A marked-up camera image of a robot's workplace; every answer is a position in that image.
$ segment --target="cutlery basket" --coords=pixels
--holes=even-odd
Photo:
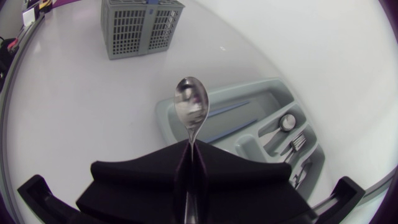
[[[102,0],[101,28],[109,59],[169,49],[183,8],[177,0]]]

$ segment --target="metal spoon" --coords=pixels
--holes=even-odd
[[[278,129],[260,137],[260,142],[262,146],[268,144],[279,131],[289,132],[292,129],[294,129],[295,125],[296,125],[296,118],[293,115],[286,114],[285,116],[281,117],[281,119],[279,120]]]
[[[193,150],[199,130],[209,113],[209,98],[203,84],[194,77],[181,80],[175,89],[174,107],[179,120],[188,131]]]

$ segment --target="spoon handle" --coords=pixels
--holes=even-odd
[[[267,133],[267,134],[261,136],[261,137],[260,137],[261,145],[264,147],[266,144],[268,144],[268,143],[272,140],[272,138],[273,138],[279,131],[280,131],[280,128],[276,129],[276,130],[273,131],[273,132],[270,132],[270,133]]]

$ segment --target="gray plastic tray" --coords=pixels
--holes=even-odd
[[[282,162],[281,153],[287,152],[293,138],[303,131],[307,142],[289,159],[292,183],[295,175],[303,169],[302,164],[308,162],[314,151],[322,151],[300,106],[278,78],[217,88],[210,90],[208,96],[209,118],[198,135],[199,140],[252,161]],[[277,129],[280,117],[286,113],[295,116],[296,127],[289,133],[277,133],[272,141],[262,146],[259,137]],[[175,113],[173,98],[158,102],[156,116],[167,144],[188,138],[187,131]],[[317,158],[311,159],[306,178],[297,186],[298,189],[307,186],[305,189],[301,187],[303,192],[308,188],[313,189],[318,179],[325,158]]]

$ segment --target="white table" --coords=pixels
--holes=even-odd
[[[283,37],[294,26],[269,21],[263,27],[256,21],[266,18],[248,17],[260,10],[275,16],[284,12],[283,7],[260,5],[249,12],[242,6],[235,8],[238,2],[201,1],[244,37],[196,2],[182,2],[186,8],[167,52],[113,61],[107,58],[101,33],[100,1],[74,2],[46,15],[17,74],[7,126],[12,188],[26,223],[39,221],[16,189],[34,174],[42,175],[59,199],[76,207],[76,199],[92,181],[92,162],[124,161],[164,147],[155,104],[173,96],[178,81],[189,75],[209,89],[264,77],[285,79],[305,107],[326,154],[312,204],[326,198],[342,175],[366,188],[397,164],[392,150],[396,142],[389,139],[397,130],[383,126],[398,123],[394,117],[397,55],[392,53],[396,44],[381,43],[382,52],[367,56],[353,54],[362,42],[345,49],[350,47],[349,35],[339,37],[348,46],[329,49],[338,45],[331,38],[334,45],[311,47],[311,41],[324,36],[289,41]],[[237,23],[233,20],[237,16],[246,19]],[[260,28],[267,35],[259,35]],[[380,38],[390,35],[385,29],[378,28]],[[333,63],[325,64],[329,59],[317,52],[325,51],[322,47],[332,52]],[[308,53],[299,55],[305,49]],[[350,54],[355,60],[346,58]],[[379,57],[384,57],[384,63],[374,60]],[[385,153],[374,150],[381,142]]]

